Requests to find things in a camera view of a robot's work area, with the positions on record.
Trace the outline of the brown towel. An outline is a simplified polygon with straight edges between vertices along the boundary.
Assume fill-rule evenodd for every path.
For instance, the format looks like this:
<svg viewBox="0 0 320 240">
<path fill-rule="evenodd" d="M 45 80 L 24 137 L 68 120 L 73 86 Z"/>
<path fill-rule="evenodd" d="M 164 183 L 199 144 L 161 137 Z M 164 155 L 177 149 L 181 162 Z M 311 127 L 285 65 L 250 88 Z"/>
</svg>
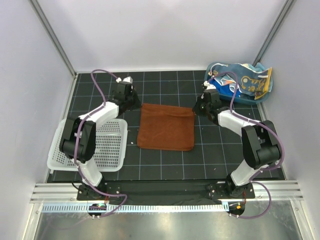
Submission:
<svg viewBox="0 0 320 240">
<path fill-rule="evenodd" d="M 140 111 L 137 145 L 148 150 L 192 150 L 195 114 L 188 107 L 144 103 Z"/>
</svg>

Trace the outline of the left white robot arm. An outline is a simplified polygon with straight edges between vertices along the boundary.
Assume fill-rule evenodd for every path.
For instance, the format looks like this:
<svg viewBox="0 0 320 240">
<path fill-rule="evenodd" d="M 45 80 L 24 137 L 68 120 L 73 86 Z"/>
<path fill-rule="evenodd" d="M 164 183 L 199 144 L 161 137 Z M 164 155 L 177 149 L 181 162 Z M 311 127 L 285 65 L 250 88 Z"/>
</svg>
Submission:
<svg viewBox="0 0 320 240">
<path fill-rule="evenodd" d="M 127 110 L 140 108 L 133 79 L 118 78 L 116 88 L 109 100 L 78 117 L 68 117 L 59 143 L 59 150 L 75 164 L 88 194 L 101 200 L 107 194 L 105 179 L 94 160 L 96 133 L 106 122 L 117 118 Z"/>
</svg>

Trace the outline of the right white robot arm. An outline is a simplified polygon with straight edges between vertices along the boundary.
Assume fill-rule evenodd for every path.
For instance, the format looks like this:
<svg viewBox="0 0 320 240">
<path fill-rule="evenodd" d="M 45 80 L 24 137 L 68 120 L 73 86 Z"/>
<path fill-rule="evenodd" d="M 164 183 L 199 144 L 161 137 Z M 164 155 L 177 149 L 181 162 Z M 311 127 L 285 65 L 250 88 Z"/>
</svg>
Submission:
<svg viewBox="0 0 320 240">
<path fill-rule="evenodd" d="M 192 111 L 241 137 L 243 161 L 225 179 L 225 194 L 239 197 L 263 170 L 273 170 L 284 160 L 284 147 L 272 121 L 257 121 L 223 106 L 217 90 L 205 90 Z"/>
</svg>

